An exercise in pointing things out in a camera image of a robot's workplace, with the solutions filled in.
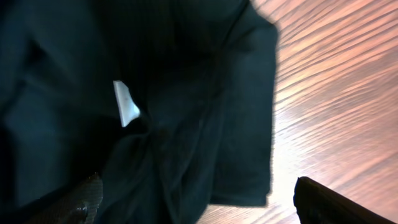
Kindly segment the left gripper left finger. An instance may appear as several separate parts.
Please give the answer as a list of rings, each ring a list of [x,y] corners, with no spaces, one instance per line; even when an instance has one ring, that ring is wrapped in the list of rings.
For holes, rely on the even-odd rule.
[[[103,183],[95,173],[27,224],[93,224],[102,199]]]

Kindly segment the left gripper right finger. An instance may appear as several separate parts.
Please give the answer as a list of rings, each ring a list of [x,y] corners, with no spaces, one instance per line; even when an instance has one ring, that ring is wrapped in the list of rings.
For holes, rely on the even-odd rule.
[[[395,224],[308,177],[297,179],[293,201],[301,224]]]

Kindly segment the black t-shirt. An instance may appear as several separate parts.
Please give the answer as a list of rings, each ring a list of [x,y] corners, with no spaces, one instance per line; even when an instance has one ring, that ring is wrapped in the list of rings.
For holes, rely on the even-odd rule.
[[[264,206],[278,37],[250,1],[2,1],[1,222],[95,173],[93,223]]]

